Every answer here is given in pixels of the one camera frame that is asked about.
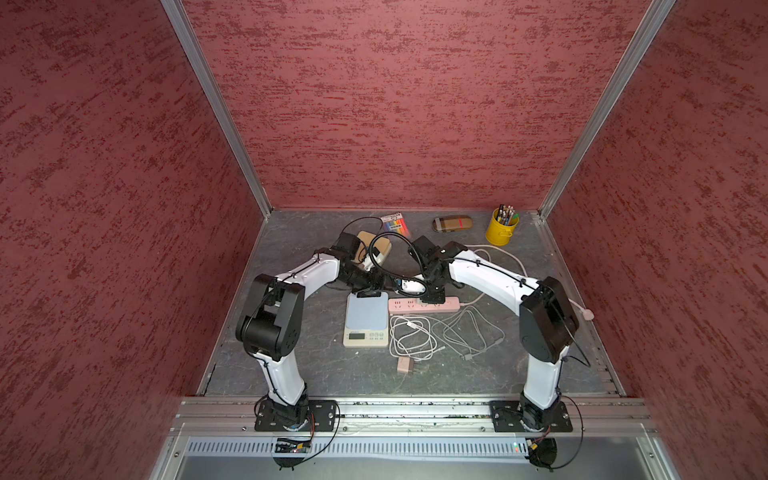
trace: aluminum frame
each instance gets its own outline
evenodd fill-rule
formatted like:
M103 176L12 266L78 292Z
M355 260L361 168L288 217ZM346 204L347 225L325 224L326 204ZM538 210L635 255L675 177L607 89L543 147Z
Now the aluminum frame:
M654 480L680 480L667 447L660 438L637 437L637 444L644 453L643 460Z
M240 169L243 171L248 187L250 187L253 197L259 204L261 213L264 215L264 220L266 220L270 217L272 205L266 197L266 191L259 180L256 168L253 166L253 162L250 161L250 155L245 147L243 138L240 136L240 132L237 131L237 126L227 108L227 103L224 101L221 90L219 90L214 73L210 70L210 66L205 59L200 42L197 41L197 36L192 29L187 12L184 10L181 0L161 0L161 3L163 8L165 8L165 13L168 15L170 23L174 27L179 42L181 42L184 53L187 54L187 58L190 64L192 64L197 80L200 82L205 96L208 97L221 130L230 144L232 153L237 159Z
M272 432L253 431L253 407L259 397L187 397L181 402L174 426L168 436L170 448L161 455L152 478L171 480L176 477L189 442L199 436L273 437ZM491 400L516 400L517 396L362 396L336 397L341 412L337 438L349 437L413 437L501 439L523 438L525 435L496 433L490 417ZM574 431L550 433L553 437L578 437L581 425L584 436L632 437L642 441L641 447L653 455L646 458L652 471L664 471L662 456L655 442L658 431L643 399L573 396L582 418L571 417ZM570 402L569 412L575 409ZM330 437L332 432L317 432ZM660 476L660 480L671 480Z
M611 79L605 86L598 104L592 111L589 120L587 120L584 130L581 132L578 140L576 140L573 150L571 150L558 177L549 189L547 197L544 198L544 202L539 207L541 218L546 220L549 214L552 213L555 204L565 191L568 182L571 181L595 137L597 137L603 123L608 118L608 114L611 113L614 105L616 105L621 92L624 91L627 83L629 83L629 79L640 64L640 60L643 59L645 52L650 47L651 42L667 18L667 14L669 14L674 3L675 0L653 0L650 3L648 10L646 10L645 15L640 20L637 30L632 35L627 49L621 56L621 60L619 60Z

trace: robotic arm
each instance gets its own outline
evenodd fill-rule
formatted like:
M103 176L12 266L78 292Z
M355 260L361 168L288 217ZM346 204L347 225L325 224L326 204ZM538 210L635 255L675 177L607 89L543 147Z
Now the robotic arm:
M309 408L306 383L293 353L304 299L334 280L344 281L353 291L385 289L386 275L381 269L366 272L352 261L358 247L357 237L342 233L333 247L317 250L296 269L278 276L257 276L248 294L235 336L259 361L273 411L288 429L300 428ZM437 247L420 237L409 243L409 253L424 273L419 282L402 281L399 291L420 295L427 303L443 303L447 283L469 285L519 316L520 339L528 352L528 376L520 397L522 424L531 432L545 430L560 402L561 361L578 329L562 285L551 277L536 280L505 270L456 242Z

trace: yellow pencil holder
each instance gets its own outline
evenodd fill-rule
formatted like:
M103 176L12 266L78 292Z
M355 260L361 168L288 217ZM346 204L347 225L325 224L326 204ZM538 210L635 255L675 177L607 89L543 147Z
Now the yellow pencil holder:
M493 245L501 247L509 243L509 239L512 238L512 233L515 232L515 227L520 223L520 217L515 218L514 223L510 225L501 225L496 221L498 216L498 208L493 210L493 216L491 217L491 224L488 225L488 229L485 231L485 238L488 239Z

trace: white charging cable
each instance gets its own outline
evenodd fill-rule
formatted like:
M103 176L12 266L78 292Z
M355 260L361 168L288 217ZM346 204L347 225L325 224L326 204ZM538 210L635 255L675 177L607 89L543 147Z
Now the white charging cable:
M518 265L520 266L520 269L523 271L523 276L528 276L528 272L525 271L525 266L523 265L523 262L521 262L519 258L517 258L516 256L512 255L511 253L509 253L507 250L504 250L503 248L499 248L496 245L488 245L486 243L482 243L480 245L465 245L465 247L487 247L487 248L492 248L494 250L498 250L498 251L502 252L504 255L509 255L510 257L514 258L515 261L518 263Z
M583 316L585 320L587 320L588 322L591 320L594 320L594 312L592 312L592 310L588 308L584 308L583 306L579 305L578 303L576 303L571 299L568 299L568 301L571 302L571 305L575 306L581 311L581 316Z
M439 346L437 337L432 333L432 324L430 318L426 316L416 315L395 315L389 319L389 355L394 357L407 356L412 358L415 362L421 362L423 360L429 360L435 352L439 352L444 349L444 346ZM398 338L397 329L402 330L403 327L409 327L410 331L405 335ZM406 346L403 340L412 338L417 335L426 335L426 338L421 343L416 343L412 346Z
M482 342L482 347L476 348L470 345L466 339L458 333L458 324L465 317L469 318L472 327ZM501 336L493 342L488 343L480 331L478 320L487 323L492 329L497 330ZM440 325L442 331L433 328L433 323L435 326ZM398 328L402 330L403 326L410 327L411 331L398 337L396 330ZM403 342L420 333L426 335L426 339L423 342L416 343L412 346L406 346L406 343ZM422 315L395 315L389 319L389 355L394 357L408 356L413 358L416 362L431 359L434 353L439 352L445 347L456 352L464 360L470 360L472 357L485 353L491 347L503 342L504 338L506 338L504 330L488 321L488 319L473 306L468 306L446 319Z
M483 250L482 248L478 248L477 250L475 250L475 252L483 252L483 253L485 253L486 255L488 255L488 261L489 261L489 262L491 261L491 254L490 254L490 253L489 253L487 250ZM478 296L478 297L477 297L476 299L474 299L473 301L471 301L471 302L467 302L467 303L459 303L459 305L460 305L460 306L470 306L470 305L475 305L475 304L476 304L476 303L477 303L477 302L478 302L478 301L479 301L479 300L480 300L482 297L484 297L484 296L485 296L485 294L484 294L484 293L481 293L481 294L480 294L480 296Z

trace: black mounting plate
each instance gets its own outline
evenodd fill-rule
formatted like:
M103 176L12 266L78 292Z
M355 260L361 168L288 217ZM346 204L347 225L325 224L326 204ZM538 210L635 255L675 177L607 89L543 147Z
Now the black mounting plate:
M522 423L522 416L518 411L520 402L517 400L505 401L505 400L493 400L488 402L488 406L491 407L491 420L493 420L493 429L496 432L503 433L529 433L531 435L541 434L542 432L531 432L526 429ZM571 424L571 416L568 414L568 410L565 408L563 402L558 402L555 406L554 417L557 422L550 424L550 432L556 433L570 433L574 431L574 426Z
M275 419L272 404L271 399L265 399L259 405L256 422L253 425L255 431L281 434L310 431L309 423L296 431L286 429L279 420ZM312 415L315 415L315 432L332 432L337 417L336 403L333 400L310 400L310 410L307 416L311 418Z

